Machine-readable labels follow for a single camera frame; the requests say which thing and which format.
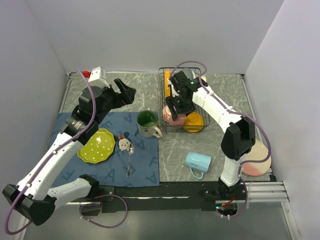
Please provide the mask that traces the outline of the orange polka dot plate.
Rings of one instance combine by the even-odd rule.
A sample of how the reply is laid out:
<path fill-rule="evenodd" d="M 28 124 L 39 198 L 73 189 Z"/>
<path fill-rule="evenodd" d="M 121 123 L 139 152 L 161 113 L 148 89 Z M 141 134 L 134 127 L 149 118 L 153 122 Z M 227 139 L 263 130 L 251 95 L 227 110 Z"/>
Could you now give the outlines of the orange polka dot plate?
<path fill-rule="evenodd" d="M 170 96 L 170 85 L 169 85 L 169 77 L 171 75 L 170 69 L 166 68 L 164 71 L 164 98 Z"/>

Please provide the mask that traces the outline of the orange bowl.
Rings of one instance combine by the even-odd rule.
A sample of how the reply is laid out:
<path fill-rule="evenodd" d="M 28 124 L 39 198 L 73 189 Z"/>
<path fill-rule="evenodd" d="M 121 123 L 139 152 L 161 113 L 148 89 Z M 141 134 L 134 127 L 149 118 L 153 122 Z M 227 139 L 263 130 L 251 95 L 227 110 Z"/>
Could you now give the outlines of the orange bowl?
<path fill-rule="evenodd" d="M 190 133 L 197 133 L 201 131 L 204 127 L 203 117 L 197 113 L 192 112 L 186 116 L 183 129 Z"/>

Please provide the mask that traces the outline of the cream square cartoon dish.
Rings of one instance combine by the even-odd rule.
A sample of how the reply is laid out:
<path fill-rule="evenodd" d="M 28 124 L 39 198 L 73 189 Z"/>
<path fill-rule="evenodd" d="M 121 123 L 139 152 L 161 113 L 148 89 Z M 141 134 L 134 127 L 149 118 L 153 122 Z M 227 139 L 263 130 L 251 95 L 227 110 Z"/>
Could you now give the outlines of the cream square cartoon dish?
<path fill-rule="evenodd" d="M 204 82 L 207 82 L 207 78 L 206 78 L 206 76 L 201 76 L 201 79 L 204 81 Z"/>

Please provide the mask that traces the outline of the light blue mug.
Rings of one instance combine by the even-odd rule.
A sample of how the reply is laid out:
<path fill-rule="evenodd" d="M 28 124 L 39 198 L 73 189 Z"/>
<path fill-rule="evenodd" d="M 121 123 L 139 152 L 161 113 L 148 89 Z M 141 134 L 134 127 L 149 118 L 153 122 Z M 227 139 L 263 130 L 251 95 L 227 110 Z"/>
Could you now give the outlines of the light blue mug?
<path fill-rule="evenodd" d="M 204 174 L 208 172 L 212 158 L 196 152 L 189 152 L 185 158 L 185 164 L 189 167 L 192 176 L 198 180 L 202 180 Z M 201 173 L 201 176 L 196 176 L 194 171 Z"/>

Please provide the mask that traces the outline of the red white patterned dish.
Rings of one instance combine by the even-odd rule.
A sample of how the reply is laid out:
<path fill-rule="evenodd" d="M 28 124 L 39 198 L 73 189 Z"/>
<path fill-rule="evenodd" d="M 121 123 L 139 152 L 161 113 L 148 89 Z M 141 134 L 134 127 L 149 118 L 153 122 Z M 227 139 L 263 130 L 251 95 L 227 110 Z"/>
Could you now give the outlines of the red white patterned dish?
<path fill-rule="evenodd" d="M 163 107 L 163 109 L 162 109 L 162 119 L 163 119 L 165 122 L 169 123 L 170 120 L 171 120 L 171 118 L 172 118 L 172 114 L 171 114 L 171 112 L 170 112 L 170 109 L 169 109 L 169 107 L 168 107 L 167 105 L 165 105 L 165 106 Z"/>

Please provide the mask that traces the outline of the pink plastic cup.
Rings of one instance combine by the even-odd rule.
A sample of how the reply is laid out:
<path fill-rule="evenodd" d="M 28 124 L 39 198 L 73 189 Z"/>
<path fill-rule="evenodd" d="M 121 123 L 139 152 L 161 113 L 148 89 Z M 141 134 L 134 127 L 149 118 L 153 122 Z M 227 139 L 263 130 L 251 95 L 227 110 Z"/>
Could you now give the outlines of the pink plastic cup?
<path fill-rule="evenodd" d="M 171 116 L 168 123 L 171 126 L 183 126 L 186 120 L 186 115 L 185 114 L 179 114 L 176 118 L 176 120 L 173 120 L 173 117 Z"/>

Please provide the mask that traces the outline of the blue floral plate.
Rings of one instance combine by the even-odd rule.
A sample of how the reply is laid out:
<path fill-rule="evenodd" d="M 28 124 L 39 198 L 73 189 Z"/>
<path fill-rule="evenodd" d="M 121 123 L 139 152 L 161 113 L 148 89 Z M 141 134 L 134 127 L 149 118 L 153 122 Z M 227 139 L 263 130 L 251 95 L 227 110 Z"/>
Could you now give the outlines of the blue floral plate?
<path fill-rule="evenodd" d="M 195 72 L 192 71 L 190 68 L 186 67 L 186 68 L 183 68 L 181 71 L 184 72 L 185 76 L 190 80 L 193 80 L 196 78 Z"/>

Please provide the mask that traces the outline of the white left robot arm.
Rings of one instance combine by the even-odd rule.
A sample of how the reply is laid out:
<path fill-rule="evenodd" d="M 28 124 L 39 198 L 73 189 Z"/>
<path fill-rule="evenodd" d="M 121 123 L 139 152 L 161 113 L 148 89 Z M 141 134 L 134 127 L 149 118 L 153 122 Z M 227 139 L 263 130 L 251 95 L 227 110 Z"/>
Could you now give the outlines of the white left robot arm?
<path fill-rule="evenodd" d="M 52 184 L 71 158 L 98 131 L 99 124 L 113 109 L 130 105 L 136 89 L 119 78 L 111 85 L 89 83 L 78 97 L 78 105 L 58 132 L 52 146 L 33 170 L 17 184 L 8 184 L 2 191 L 11 209 L 16 210 L 36 226 L 45 223 L 56 209 L 76 199 L 94 201 L 99 195 L 99 181 L 88 174 L 67 184 Z"/>

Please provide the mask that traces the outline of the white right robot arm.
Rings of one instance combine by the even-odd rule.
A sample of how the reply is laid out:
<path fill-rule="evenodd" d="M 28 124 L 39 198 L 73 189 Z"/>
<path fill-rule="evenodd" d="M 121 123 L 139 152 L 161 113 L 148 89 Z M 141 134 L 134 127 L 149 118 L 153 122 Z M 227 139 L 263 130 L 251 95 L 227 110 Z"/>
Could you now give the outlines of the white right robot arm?
<path fill-rule="evenodd" d="M 236 194 L 235 185 L 240 180 L 241 163 L 256 142 L 255 124 L 249 116 L 233 111 L 200 77 L 190 79 L 183 71 L 169 78 L 170 96 L 165 101 L 174 120 L 178 115 L 188 115 L 195 106 L 202 108 L 222 129 L 221 149 L 225 155 L 219 180 L 219 195 L 230 199 Z"/>

